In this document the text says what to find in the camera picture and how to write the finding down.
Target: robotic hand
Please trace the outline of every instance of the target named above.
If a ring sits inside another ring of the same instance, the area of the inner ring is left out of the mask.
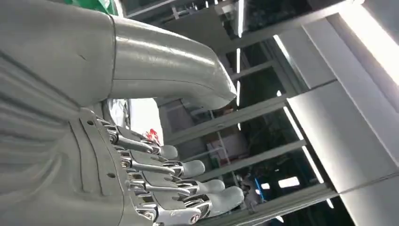
[[[128,174],[128,189],[140,200],[135,206],[137,212],[149,220],[163,225],[190,225],[199,219],[223,214],[244,200],[243,192],[238,187],[225,189],[221,180],[211,180],[205,183],[190,179],[205,172],[201,161],[190,162],[169,161],[162,156],[177,157],[177,150],[158,148],[149,143],[148,148],[142,149],[143,141],[139,137],[125,134],[123,142],[119,129],[99,119],[110,135],[110,141],[120,154],[121,166]]]
[[[85,108],[151,97],[224,107],[236,91],[210,48],[46,0],[2,0],[0,21],[2,226],[193,224],[231,208],[218,201],[237,189],[197,197],[177,185],[197,163],[169,161],[174,148],[132,139]]]

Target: fluorescent light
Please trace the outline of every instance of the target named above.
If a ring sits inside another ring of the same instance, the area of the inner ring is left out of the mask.
[[[281,96],[280,90],[277,91],[277,96],[278,97]],[[284,110],[284,113],[286,114],[289,122],[291,123],[292,127],[294,128],[294,131],[295,131],[296,135],[298,136],[298,138],[300,140],[303,140],[303,135],[302,135],[301,131],[299,130],[298,126],[296,125],[296,123],[294,121],[294,118],[291,115],[291,112],[289,112],[287,107],[283,107],[283,110]],[[309,153],[308,148],[306,146],[302,146],[302,150],[303,150],[303,153],[305,154],[305,156],[306,156],[306,158],[307,158],[307,160],[308,160],[308,162],[309,162],[314,174],[316,175],[317,180],[319,181],[319,183],[323,184],[324,183],[324,179],[321,176],[320,171],[317,169],[317,166],[314,163],[314,161],[313,161],[313,159],[311,157],[311,154]]]
[[[283,110],[285,112],[285,114],[287,115],[287,118],[289,120],[289,122],[291,123],[292,127],[294,128],[294,131],[296,133],[296,135],[298,136],[298,138],[300,140],[303,140],[303,136],[301,131],[299,130],[299,127],[296,125],[294,118],[292,117],[291,113],[289,112],[287,107],[283,107]]]
[[[297,177],[292,177],[292,178],[287,178],[284,180],[279,180],[279,185],[281,188],[284,187],[294,187],[294,186],[298,186],[299,184],[299,180]]]
[[[241,83],[240,81],[237,81],[237,106],[239,106],[239,93],[241,90]]]
[[[309,153],[308,148],[306,146],[302,146],[302,150],[303,150],[303,153],[305,153],[305,156],[308,159],[309,164],[310,164],[311,168],[313,169],[313,172],[316,175],[317,180],[319,181],[319,183],[323,184],[324,183],[324,179],[321,176],[319,170],[317,169],[317,166],[314,163],[314,161],[313,161],[313,159],[311,157],[311,154]]]
[[[238,73],[240,73],[240,71],[241,71],[241,49],[240,48],[238,48],[237,50],[236,50],[236,52],[237,52],[237,59],[236,59],[236,61],[237,61],[237,66],[236,66],[236,68],[237,68],[237,74]]]
[[[333,203],[331,202],[331,200],[330,200],[330,199],[327,199],[326,201],[327,201],[328,206],[329,206],[330,208],[334,209],[334,205],[333,205]]]
[[[268,183],[261,184],[262,189],[270,189],[270,185]]]
[[[398,44],[363,6],[353,5],[340,12],[340,15],[394,82],[399,85]]]
[[[286,47],[284,46],[283,42],[281,41],[280,37],[278,35],[274,35],[273,38],[276,41],[279,48],[281,49],[281,51],[283,52],[286,59],[289,59],[290,57],[289,57],[288,51],[287,51]]]
[[[238,28],[237,28],[237,33],[238,37],[242,37],[242,30],[244,27],[244,0],[239,0],[238,1]]]
[[[284,219],[281,216],[277,216],[276,219],[279,220],[281,223],[284,223]]]

